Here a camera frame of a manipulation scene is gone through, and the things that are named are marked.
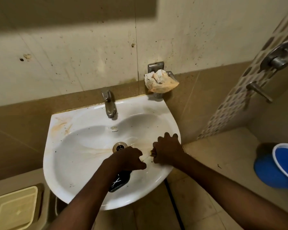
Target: soap holder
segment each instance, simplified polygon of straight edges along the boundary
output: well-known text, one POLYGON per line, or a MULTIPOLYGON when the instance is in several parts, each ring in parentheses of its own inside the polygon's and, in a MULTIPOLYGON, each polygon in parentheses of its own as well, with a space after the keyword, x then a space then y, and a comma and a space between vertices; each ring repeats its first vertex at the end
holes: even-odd
MULTIPOLYGON (((156 63, 152 63, 149 64, 147 66, 147 73, 151 73, 151 72, 157 72, 159 69, 164 70, 164 62, 160 61, 160 62, 156 62, 156 63)), ((168 74, 169 77, 171 77, 174 81, 177 81, 174 77, 174 74, 172 73, 172 71, 166 71, 166 73, 168 74)), ((155 98, 163 98, 164 93, 157 93, 154 92, 153 93, 155 98)))

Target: blue water bucket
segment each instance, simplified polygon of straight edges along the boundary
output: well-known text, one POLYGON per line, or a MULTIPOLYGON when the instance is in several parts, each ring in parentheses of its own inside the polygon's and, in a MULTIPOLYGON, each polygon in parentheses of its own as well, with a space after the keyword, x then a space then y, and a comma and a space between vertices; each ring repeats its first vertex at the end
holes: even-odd
POLYGON ((268 186, 288 189, 288 143, 279 143, 272 154, 257 158, 254 170, 268 186))

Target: hand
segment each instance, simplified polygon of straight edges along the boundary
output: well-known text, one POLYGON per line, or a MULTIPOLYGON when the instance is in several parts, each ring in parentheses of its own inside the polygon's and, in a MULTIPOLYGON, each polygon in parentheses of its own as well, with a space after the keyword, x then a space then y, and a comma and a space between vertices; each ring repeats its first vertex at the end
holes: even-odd
POLYGON ((159 136, 158 142, 153 143, 152 156, 155 163, 167 164, 175 166, 175 163, 181 158, 184 150, 178 141, 178 135, 173 137, 168 132, 164 133, 164 137, 159 136))
POLYGON ((144 170, 146 164, 139 159, 142 155, 140 150, 129 146, 113 153, 108 159, 118 166, 118 172, 122 170, 144 170))

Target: floor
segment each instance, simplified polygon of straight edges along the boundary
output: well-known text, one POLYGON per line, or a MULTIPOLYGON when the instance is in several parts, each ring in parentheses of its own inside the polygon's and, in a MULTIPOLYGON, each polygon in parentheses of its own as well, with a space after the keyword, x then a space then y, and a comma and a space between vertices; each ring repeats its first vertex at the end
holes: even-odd
MULTIPOLYGON (((246 128, 237 128, 184 145, 194 158, 265 197, 288 212, 288 190, 262 183, 253 170, 257 138, 246 128)), ((168 176, 184 227, 187 230, 242 229, 195 181, 179 170, 168 176)), ((128 206, 101 211, 95 230, 179 230, 164 183, 146 197, 128 206)))

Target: forearm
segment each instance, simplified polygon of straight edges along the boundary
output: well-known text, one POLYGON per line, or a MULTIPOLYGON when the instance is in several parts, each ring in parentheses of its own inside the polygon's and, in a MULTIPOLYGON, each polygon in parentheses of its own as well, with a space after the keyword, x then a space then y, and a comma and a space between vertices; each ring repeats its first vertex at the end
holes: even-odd
POLYGON ((288 213, 188 154, 174 166, 192 177, 244 229, 288 229, 288 213))
POLYGON ((104 160, 93 177, 55 219, 48 230, 90 230, 117 174, 117 166, 107 159, 104 160))

